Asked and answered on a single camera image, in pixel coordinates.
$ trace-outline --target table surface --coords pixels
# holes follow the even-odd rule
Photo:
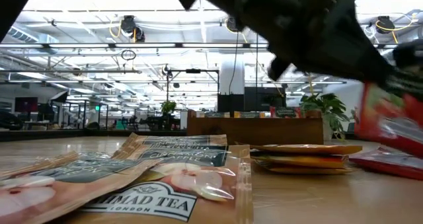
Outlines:
[[[70,151],[112,154],[125,137],[78,137],[0,143],[0,170]],[[349,141],[364,150],[378,144]],[[359,170],[338,176],[281,175],[253,167],[255,223],[421,223],[423,182]]]

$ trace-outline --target wooden table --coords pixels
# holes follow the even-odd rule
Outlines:
[[[0,170],[69,151],[113,153],[125,137],[80,137],[0,143]],[[377,144],[351,141],[365,150]],[[255,223],[417,224],[423,182],[358,171],[340,176],[279,175],[253,167]]]

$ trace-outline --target green plant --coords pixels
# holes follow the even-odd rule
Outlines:
[[[323,120],[328,122],[330,128],[335,133],[344,132],[341,122],[349,122],[350,119],[345,115],[345,104],[339,100],[335,94],[324,94],[319,96],[319,94],[306,96],[304,95],[301,98],[301,107],[302,113],[310,110],[320,110],[322,112]]]
[[[161,112],[163,113],[163,115],[171,114],[172,112],[174,112],[175,108],[176,108],[175,101],[166,101],[166,102],[162,102],[161,104]]]

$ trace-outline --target orange tea packet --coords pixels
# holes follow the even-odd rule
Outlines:
[[[45,223],[128,185],[158,163],[157,159],[125,158],[101,159],[72,152],[1,173],[0,223]]]
[[[60,223],[252,223],[248,145],[225,135],[143,137],[139,160],[162,159],[129,186],[99,197]]]
[[[269,163],[266,161],[256,161],[259,166],[282,174],[346,174],[353,172],[350,168],[313,168],[313,167],[300,167],[295,165],[281,165]]]
[[[279,163],[285,165],[297,165],[303,167],[317,168],[344,168],[345,156],[305,156],[305,155],[279,155],[275,153],[265,153],[260,151],[251,152],[251,158],[257,161],[267,161],[269,163]]]
[[[250,147],[260,151],[318,155],[351,155],[363,149],[361,145],[251,145]]]

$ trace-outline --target potted plant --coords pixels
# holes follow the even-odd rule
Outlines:
[[[163,114],[163,117],[166,118],[165,122],[165,129],[170,130],[171,129],[171,114],[174,112],[176,108],[176,102],[175,101],[166,101],[161,104],[161,112]]]
[[[333,94],[319,94],[306,96],[301,98],[302,113],[310,110],[320,110],[323,117],[323,137],[325,141],[332,139],[333,133],[344,137],[344,128],[341,122],[348,122],[350,119],[345,115],[345,104]]]

